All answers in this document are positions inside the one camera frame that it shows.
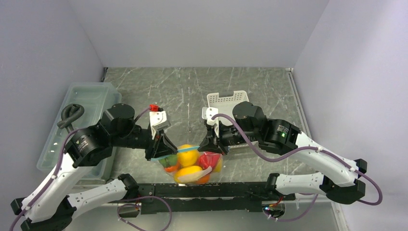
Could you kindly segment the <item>green leafy vegetable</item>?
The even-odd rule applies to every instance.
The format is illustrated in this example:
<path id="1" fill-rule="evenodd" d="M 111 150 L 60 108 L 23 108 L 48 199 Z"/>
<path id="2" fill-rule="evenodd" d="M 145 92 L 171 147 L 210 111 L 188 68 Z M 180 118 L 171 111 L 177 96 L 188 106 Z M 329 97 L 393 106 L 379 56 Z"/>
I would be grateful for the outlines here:
<path id="1" fill-rule="evenodd" d="M 176 166 L 178 163 L 178 156 L 176 154 L 169 155 L 165 158 L 159 159 L 159 163 L 164 167 L 164 168 L 169 168 Z"/>

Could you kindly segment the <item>red bell pepper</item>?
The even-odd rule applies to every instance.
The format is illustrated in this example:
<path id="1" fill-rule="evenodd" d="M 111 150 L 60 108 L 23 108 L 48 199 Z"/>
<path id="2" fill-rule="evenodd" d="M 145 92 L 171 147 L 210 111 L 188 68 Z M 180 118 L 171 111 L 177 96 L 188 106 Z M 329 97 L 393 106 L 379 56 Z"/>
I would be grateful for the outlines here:
<path id="1" fill-rule="evenodd" d="M 204 152 L 197 160 L 198 166 L 202 169 L 212 168 L 216 165 L 219 158 L 222 158 L 222 154 L 216 154 L 212 152 Z"/>

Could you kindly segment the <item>orange carrot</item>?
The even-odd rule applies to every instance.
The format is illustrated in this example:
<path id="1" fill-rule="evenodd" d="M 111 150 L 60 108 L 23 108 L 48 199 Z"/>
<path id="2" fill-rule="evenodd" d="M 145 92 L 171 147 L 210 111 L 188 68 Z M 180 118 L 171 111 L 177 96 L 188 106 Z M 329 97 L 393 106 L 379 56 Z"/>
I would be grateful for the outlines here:
<path id="1" fill-rule="evenodd" d="M 180 165 L 179 165 L 179 164 L 176 164 L 176 165 L 174 165 L 174 166 L 166 167 L 166 168 L 164 168 L 164 170 L 165 170 L 165 172 L 167 172 L 167 173 L 173 173 L 173 172 L 179 170 L 179 168 L 180 168 Z"/>

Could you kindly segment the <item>yellow lemon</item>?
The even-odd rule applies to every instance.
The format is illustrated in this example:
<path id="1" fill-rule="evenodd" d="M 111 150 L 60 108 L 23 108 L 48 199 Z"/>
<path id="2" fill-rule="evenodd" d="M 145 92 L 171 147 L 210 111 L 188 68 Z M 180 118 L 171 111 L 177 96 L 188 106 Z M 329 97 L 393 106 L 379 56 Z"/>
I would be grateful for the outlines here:
<path id="1" fill-rule="evenodd" d="M 213 167 L 213 172 L 218 173 L 223 168 L 223 159 L 219 158 L 216 165 Z"/>
<path id="2" fill-rule="evenodd" d="M 189 167 L 195 165 L 200 157 L 200 153 L 197 150 L 191 150 L 178 153 L 177 156 L 181 167 Z"/>

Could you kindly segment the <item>clear zip top bag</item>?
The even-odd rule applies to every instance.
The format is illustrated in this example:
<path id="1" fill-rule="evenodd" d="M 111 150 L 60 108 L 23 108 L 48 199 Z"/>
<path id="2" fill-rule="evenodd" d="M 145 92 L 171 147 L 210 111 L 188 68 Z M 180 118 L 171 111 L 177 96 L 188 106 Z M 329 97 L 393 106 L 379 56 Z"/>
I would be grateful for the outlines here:
<path id="1" fill-rule="evenodd" d="M 223 155 L 214 152 L 199 152 L 198 147 L 184 144 L 178 153 L 154 159 L 178 184 L 201 185 L 209 182 L 223 168 Z"/>

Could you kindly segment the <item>yellow fruit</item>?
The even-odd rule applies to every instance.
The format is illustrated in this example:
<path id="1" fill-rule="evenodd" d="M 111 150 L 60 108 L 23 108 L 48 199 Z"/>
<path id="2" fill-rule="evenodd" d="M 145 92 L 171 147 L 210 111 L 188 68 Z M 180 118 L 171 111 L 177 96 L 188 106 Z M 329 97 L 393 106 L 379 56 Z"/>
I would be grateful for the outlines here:
<path id="1" fill-rule="evenodd" d="M 173 178 L 176 183 L 192 183 L 198 181 L 205 173 L 200 166 L 189 166 L 178 170 Z"/>

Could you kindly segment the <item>orange tangerine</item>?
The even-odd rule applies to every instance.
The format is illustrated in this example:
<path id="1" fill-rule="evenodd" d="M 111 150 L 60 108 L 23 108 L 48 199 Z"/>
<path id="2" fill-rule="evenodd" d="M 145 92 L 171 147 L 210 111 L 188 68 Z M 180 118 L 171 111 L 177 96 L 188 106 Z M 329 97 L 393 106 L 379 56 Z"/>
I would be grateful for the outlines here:
<path id="1" fill-rule="evenodd" d="M 210 174 L 207 174 L 207 175 L 201 177 L 200 179 L 198 179 L 195 182 L 195 184 L 197 184 L 197 185 L 205 184 L 205 183 L 208 183 L 209 180 L 210 180 Z"/>

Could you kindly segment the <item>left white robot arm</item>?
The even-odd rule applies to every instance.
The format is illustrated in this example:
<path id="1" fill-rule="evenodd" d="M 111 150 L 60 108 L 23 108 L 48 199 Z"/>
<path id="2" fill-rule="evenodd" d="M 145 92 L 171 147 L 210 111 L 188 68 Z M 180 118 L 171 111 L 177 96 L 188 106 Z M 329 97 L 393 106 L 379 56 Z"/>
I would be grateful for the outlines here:
<path id="1" fill-rule="evenodd" d="M 58 127 L 68 135 L 61 146 L 55 167 L 45 180 L 27 197 L 11 203 L 16 221 L 24 231 L 62 231 L 75 218 L 108 202 L 125 202 L 136 206 L 151 199 L 130 174 L 121 174 L 111 182 L 79 193 L 71 189 L 102 160 L 110 157 L 115 147 L 143 149 L 145 158 L 165 157 L 178 152 L 168 139 L 165 129 L 170 126 L 166 111 L 150 105 L 147 128 L 141 128 L 134 108 L 118 103 L 104 111 L 93 126 L 74 129 L 73 122 L 85 110 L 71 104 L 61 112 Z"/>

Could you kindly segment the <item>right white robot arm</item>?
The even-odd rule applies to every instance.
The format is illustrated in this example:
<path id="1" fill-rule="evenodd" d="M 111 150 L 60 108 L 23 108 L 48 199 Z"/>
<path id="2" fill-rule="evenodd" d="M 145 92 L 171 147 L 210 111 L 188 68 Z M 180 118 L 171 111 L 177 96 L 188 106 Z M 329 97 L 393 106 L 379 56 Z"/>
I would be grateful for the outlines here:
<path id="1" fill-rule="evenodd" d="M 314 173 L 306 175 L 271 173 L 265 186 L 271 200 L 293 193 L 321 194 L 349 205 L 365 196 L 366 185 L 360 180 L 367 170 L 365 160 L 349 160 L 331 153 L 290 122 L 267 118 L 259 106 L 239 103 L 232 116 L 205 107 L 202 118 L 207 132 L 199 145 L 201 152 L 228 154 L 230 147 L 247 143 L 265 161 L 293 158 L 314 169 Z"/>

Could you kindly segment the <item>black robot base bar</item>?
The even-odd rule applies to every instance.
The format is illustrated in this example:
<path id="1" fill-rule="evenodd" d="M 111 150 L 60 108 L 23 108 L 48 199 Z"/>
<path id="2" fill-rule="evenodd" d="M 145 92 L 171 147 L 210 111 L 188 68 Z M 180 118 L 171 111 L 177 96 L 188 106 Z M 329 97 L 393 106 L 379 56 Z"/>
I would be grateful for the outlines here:
<path id="1" fill-rule="evenodd" d="M 143 183 L 138 192 L 121 202 L 139 203 L 141 214 L 243 210 L 260 212 L 280 196 L 268 191 L 265 182 L 219 182 L 182 186 L 175 183 Z"/>

